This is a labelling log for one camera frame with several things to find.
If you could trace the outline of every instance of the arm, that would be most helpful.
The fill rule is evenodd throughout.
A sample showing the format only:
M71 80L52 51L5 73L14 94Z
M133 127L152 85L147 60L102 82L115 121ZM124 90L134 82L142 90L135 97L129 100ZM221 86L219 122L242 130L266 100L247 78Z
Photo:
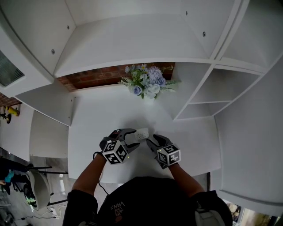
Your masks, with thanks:
M189 174L187 174L179 164L169 166L169 169L179 185L179 187L189 196L192 197L199 192L204 192L202 186Z
M76 180L72 190L80 190L93 196L105 163L106 159L97 154Z

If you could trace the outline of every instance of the white shelf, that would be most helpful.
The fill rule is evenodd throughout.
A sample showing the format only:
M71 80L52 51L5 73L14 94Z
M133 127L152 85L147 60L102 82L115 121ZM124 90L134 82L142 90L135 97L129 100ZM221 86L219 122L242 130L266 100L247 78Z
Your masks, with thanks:
M181 81L175 85L175 93L164 92L158 96L156 101L175 119L210 68L210 64L180 63L174 67L172 79Z
M66 0L66 3L77 26L119 16L179 15L181 11L181 0Z
M282 21L283 7L278 0L251 0L222 61L269 68L283 51Z
M0 6L26 48L53 74L59 57L76 28L66 2L1 0Z
M77 27L54 75L131 63L203 59L208 59L203 47L180 15L127 15Z
M188 104L177 119L189 119L212 116L225 107L229 102L210 104Z
M195 32L207 55L216 56L241 0L182 0L181 15Z
M214 68L205 83L190 102L209 103L232 101L244 92L250 85L252 85L258 77L259 75L247 72Z

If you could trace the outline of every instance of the white flower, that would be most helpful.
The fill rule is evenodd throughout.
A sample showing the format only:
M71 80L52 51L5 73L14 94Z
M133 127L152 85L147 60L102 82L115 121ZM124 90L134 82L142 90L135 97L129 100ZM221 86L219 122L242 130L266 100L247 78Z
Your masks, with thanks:
M152 98L154 98L154 97L156 96L156 94L153 93L153 92L151 92L151 91L149 90L149 88L147 88L147 89L145 90L145 95L148 96L150 99L152 99Z
M152 92L146 92L145 93L146 96L148 96L150 99L154 98L156 96L156 94L152 93Z
M146 64L142 64L142 65L140 66L140 69L146 71L146 70L147 70Z
M128 66L125 67L125 73L129 73L130 72L130 68Z
M144 87L148 87L149 86L149 79L143 79L141 81L141 84L144 86Z
M160 86L157 85L157 84L154 84L154 85L150 84L149 85L149 91L154 93L154 94L158 94L159 91L160 91Z

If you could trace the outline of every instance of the brick wall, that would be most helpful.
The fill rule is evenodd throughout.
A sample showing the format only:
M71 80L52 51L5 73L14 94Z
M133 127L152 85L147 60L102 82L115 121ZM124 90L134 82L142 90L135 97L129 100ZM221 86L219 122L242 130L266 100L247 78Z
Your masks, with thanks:
M0 93L0 106L4 105L5 107L7 107L7 106L13 106L17 104L21 104L21 102L13 97L8 98L4 94Z
M146 63L147 67L155 65L159 68L175 66L175 62L158 62ZM121 81L121 77L126 76L125 67L127 65L113 66L107 68L99 68L58 78L58 80L69 90L84 89L89 87L97 87L104 85L112 85ZM173 70L166 70L163 76L166 80L170 80Z

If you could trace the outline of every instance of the blue flower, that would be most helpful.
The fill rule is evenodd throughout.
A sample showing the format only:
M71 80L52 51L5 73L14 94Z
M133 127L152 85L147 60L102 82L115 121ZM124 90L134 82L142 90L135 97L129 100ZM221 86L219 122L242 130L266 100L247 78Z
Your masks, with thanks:
M129 66L126 66L125 67L125 73L129 73L130 72L130 68L129 68Z
M158 67L152 66L148 69L148 75L150 81L157 81L158 78L162 77L162 71Z
M160 78L157 80L157 84L160 85L161 87L164 87L165 84L166 84L165 78L160 77Z
M134 94L139 95L142 92L142 88L139 86L134 86L133 91L134 91Z

